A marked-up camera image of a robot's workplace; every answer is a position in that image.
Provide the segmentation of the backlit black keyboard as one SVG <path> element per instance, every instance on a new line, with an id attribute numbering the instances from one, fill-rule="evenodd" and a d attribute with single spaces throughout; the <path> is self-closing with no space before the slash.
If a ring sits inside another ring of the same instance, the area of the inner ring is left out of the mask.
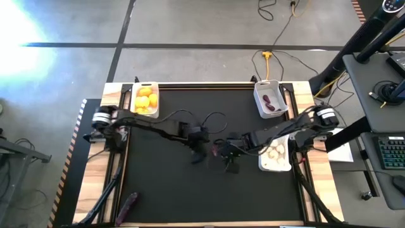
<path id="1" fill-rule="evenodd" d="M 384 170 L 405 170 L 405 137 L 373 137 L 377 156 Z"/>

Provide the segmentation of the black computer mouse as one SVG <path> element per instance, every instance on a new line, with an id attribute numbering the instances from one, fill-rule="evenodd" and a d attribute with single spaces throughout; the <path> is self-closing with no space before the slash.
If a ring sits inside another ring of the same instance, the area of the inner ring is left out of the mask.
<path id="1" fill-rule="evenodd" d="M 392 177 L 392 185 L 405 196 L 405 176 L 394 175 Z"/>

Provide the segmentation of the black desk leg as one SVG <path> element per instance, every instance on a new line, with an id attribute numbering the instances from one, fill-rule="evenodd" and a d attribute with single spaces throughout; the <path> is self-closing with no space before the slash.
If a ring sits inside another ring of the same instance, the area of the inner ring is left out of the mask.
<path id="1" fill-rule="evenodd" d="M 352 141 L 353 139 L 359 137 L 360 134 L 369 132 L 370 130 L 371 129 L 368 119 L 366 117 L 360 118 L 351 125 L 342 129 L 340 132 L 329 137 L 325 141 L 326 151 L 329 153 L 336 148 L 344 145 L 345 143 L 348 143 L 349 141 Z"/>

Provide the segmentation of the black frame strut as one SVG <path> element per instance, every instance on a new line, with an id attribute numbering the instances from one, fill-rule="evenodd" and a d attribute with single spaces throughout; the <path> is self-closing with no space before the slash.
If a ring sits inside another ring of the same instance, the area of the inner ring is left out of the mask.
<path id="1" fill-rule="evenodd" d="M 309 209 L 306 221 L 342 224 L 344 216 L 326 154 L 321 151 L 295 153 L 292 159 L 295 178 L 304 191 L 305 207 Z"/>
<path id="2" fill-rule="evenodd" d="M 112 190 L 117 186 L 118 184 L 118 179 L 120 178 L 122 174 L 122 166 L 120 165 L 113 178 L 109 182 L 109 184 L 105 187 L 105 189 L 102 192 L 102 195 L 100 198 L 97 200 L 96 204 L 94 207 L 89 211 L 89 213 L 86 215 L 85 218 L 83 218 L 78 225 L 91 225 L 93 220 L 95 219 L 96 215 L 100 212 L 101 207 L 105 204 L 105 202 L 108 199 L 108 196 L 112 192 Z"/>

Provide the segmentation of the long purple sweet potato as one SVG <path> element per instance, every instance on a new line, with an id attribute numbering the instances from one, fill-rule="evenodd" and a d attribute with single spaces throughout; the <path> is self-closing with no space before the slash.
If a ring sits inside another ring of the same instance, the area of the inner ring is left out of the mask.
<path id="1" fill-rule="evenodd" d="M 115 226 L 119 227 L 123 223 L 125 217 L 127 216 L 128 211 L 132 207 L 132 205 L 137 201 L 139 194 L 138 193 L 132 193 L 124 202 L 120 212 L 118 213 L 118 216 L 115 220 Z"/>

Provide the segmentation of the grey desk top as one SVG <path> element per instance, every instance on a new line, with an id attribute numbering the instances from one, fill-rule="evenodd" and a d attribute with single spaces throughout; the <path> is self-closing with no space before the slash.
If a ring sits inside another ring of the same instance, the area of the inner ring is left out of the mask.
<path id="1" fill-rule="evenodd" d="M 405 103 L 399 106 L 384 106 L 369 96 L 376 92 L 376 84 L 383 80 L 400 83 L 402 77 L 386 62 L 388 54 L 375 54 L 366 63 L 356 61 L 354 55 L 345 55 L 342 60 L 358 95 L 365 117 L 373 132 L 405 132 Z"/>

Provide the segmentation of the black monitor pole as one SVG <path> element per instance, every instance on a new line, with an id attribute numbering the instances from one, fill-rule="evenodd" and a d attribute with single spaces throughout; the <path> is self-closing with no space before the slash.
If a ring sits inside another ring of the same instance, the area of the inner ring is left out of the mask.
<path id="1" fill-rule="evenodd" d="M 381 33 L 370 45 L 360 52 L 356 61 L 364 63 L 370 56 L 405 35 L 405 13 L 392 24 L 385 32 Z"/>

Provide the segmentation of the black tower fan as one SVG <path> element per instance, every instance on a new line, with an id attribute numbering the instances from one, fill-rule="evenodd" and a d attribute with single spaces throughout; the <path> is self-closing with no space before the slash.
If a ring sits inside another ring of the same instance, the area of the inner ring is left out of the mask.
<path id="1" fill-rule="evenodd" d="M 403 7 L 405 7 L 405 0 L 383 0 L 324 71 L 309 80 L 312 95 L 319 96 L 323 94 L 321 96 L 328 96 L 331 87 L 345 70 L 343 56 L 362 51 Z"/>

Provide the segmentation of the grey metal stand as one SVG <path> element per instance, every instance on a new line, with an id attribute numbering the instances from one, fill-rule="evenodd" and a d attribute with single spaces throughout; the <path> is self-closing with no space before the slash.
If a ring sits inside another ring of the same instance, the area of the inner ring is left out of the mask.
<path id="1" fill-rule="evenodd" d="M 37 208 L 48 201 L 47 195 L 39 189 L 24 194 L 24 196 L 31 193 L 42 195 L 43 200 L 34 205 L 22 207 L 18 205 L 15 197 L 18 197 L 29 166 L 36 161 L 49 163 L 51 158 L 51 155 L 36 151 L 35 146 L 26 138 L 11 142 L 0 137 L 0 228 L 3 228 L 4 220 L 10 208 L 24 212 Z"/>

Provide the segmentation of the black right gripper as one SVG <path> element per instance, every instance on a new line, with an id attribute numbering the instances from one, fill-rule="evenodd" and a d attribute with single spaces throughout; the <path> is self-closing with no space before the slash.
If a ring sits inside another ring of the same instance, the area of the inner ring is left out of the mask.
<path id="1" fill-rule="evenodd" d="M 242 141 L 235 139 L 235 133 L 236 132 L 229 133 L 225 140 L 226 142 L 221 142 L 218 144 L 219 149 L 227 148 L 228 152 L 221 153 L 222 162 L 225 165 L 228 165 L 231 162 L 231 154 L 235 157 L 240 155 L 253 155 L 248 147 L 248 143 L 243 143 Z"/>

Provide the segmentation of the white plastic basket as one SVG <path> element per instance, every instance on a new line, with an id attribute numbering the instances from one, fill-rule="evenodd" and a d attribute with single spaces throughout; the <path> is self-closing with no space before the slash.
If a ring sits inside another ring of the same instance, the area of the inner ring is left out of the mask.
<path id="1" fill-rule="evenodd" d="M 259 169 L 265 172 L 288 172 L 291 170 L 292 165 L 290 164 L 290 158 L 289 158 L 289 148 L 288 148 L 288 142 L 289 142 L 289 135 L 285 135 L 282 137 L 279 137 L 277 139 L 279 144 L 282 144 L 285 148 L 285 153 L 280 154 L 278 153 L 278 158 L 277 159 L 270 159 L 268 157 L 268 153 L 272 150 L 276 150 L 276 148 L 272 148 L 270 145 L 265 146 L 261 151 L 260 151 L 260 157 L 259 157 Z"/>
<path id="2" fill-rule="evenodd" d="M 261 118 L 269 119 L 279 117 L 288 110 L 288 106 L 283 97 L 284 92 L 277 80 L 255 83 L 253 94 Z M 275 107 L 275 111 L 270 111 L 265 106 L 266 102 L 263 100 L 263 95 L 269 97 L 271 101 L 270 104 Z"/>
<path id="3" fill-rule="evenodd" d="M 159 86 L 157 82 L 138 82 L 134 83 L 132 86 L 132 98 L 131 98 L 131 104 L 130 104 L 130 111 L 135 112 L 135 98 L 138 96 L 137 92 L 139 89 L 143 87 L 150 87 L 153 90 L 153 93 L 157 94 L 159 96 Z M 158 118 L 159 117 L 159 98 L 158 98 L 158 106 L 156 108 L 153 107 L 147 107 L 149 110 L 148 114 L 143 114 L 145 116 L 151 117 L 151 118 Z"/>

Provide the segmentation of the grey keyboard desk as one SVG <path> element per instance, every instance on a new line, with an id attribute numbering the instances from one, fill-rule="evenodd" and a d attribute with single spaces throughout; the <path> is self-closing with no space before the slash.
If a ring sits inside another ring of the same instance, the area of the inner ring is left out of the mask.
<path id="1" fill-rule="evenodd" d="M 402 136 L 405 133 L 398 134 L 376 134 L 376 133 L 362 133 L 361 140 L 364 144 L 364 149 L 370 160 L 372 169 L 376 175 L 377 182 L 382 190 L 387 206 L 392 210 L 405 210 L 405 196 L 403 196 L 393 185 L 392 177 L 394 175 L 405 176 L 405 170 L 384 170 L 377 156 L 376 146 L 373 142 L 373 137 L 378 136 Z"/>

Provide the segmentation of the flat black desk device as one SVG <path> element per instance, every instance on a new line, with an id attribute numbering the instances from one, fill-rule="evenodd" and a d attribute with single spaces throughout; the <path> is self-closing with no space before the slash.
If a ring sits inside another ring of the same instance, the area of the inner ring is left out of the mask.
<path id="1" fill-rule="evenodd" d="M 386 59 L 386 62 L 405 79 L 405 53 L 394 53 Z"/>

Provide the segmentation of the white paper sheet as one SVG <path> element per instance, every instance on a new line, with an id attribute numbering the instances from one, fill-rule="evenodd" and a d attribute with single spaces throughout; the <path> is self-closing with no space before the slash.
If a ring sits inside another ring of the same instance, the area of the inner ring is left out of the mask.
<path id="1" fill-rule="evenodd" d="M 330 150 L 328 152 L 328 160 L 330 162 L 353 162 L 354 159 L 349 142 Z"/>

